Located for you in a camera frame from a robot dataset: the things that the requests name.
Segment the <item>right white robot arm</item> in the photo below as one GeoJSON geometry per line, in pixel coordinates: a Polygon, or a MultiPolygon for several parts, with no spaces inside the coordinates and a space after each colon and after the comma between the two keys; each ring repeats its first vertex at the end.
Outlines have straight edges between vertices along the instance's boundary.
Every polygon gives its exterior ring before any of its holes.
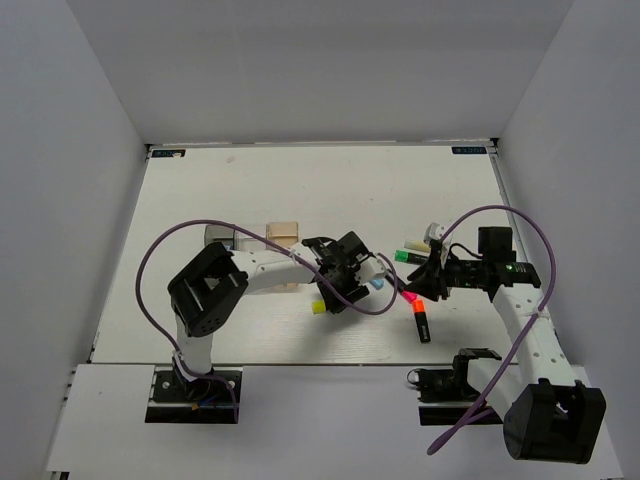
{"type": "Polygon", "coordinates": [[[566,359],[555,326],[543,304],[539,276],[520,262],[509,227],[481,227],[478,256],[461,259],[443,226],[431,224],[424,236],[431,252],[409,277],[408,289],[432,301],[452,289],[481,290],[499,314],[516,352],[518,373],[502,369],[490,348],[466,347],[448,369],[416,369],[407,379],[424,403],[478,401],[478,415],[492,410],[516,460],[586,464],[591,460],[604,419],[606,401],[589,387],[566,359]]]}

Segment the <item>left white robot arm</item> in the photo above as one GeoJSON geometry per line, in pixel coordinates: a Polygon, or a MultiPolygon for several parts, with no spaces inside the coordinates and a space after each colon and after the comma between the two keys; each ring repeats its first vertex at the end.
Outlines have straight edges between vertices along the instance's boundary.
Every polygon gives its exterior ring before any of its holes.
{"type": "Polygon", "coordinates": [[[178,325],[173,369],[177,387],[199,401],[212,386],[213,334],[230,318],[243,296],[290,284],[317,285],[324,309],[338,314],[369,294],[367,285],[385,266],[355,232],[339,240],[303,239],[283,251],[234,251],[222,243],[206,246],[168,285],[178,325]]]}

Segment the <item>pink highlighter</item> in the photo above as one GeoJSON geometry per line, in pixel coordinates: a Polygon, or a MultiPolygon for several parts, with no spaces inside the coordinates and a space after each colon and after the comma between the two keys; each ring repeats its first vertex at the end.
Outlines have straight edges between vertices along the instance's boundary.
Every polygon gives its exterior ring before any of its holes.
{"type": "Polygon", "coordinates": [[[408,303],[413,303],[417,299],[417,295],[416,294],[406,291],[401,286],[398,286],[396,288],[396,290],[397,290],[398,294],[401,295],[402,298],[404,300],[406,300],[408,303]]]}

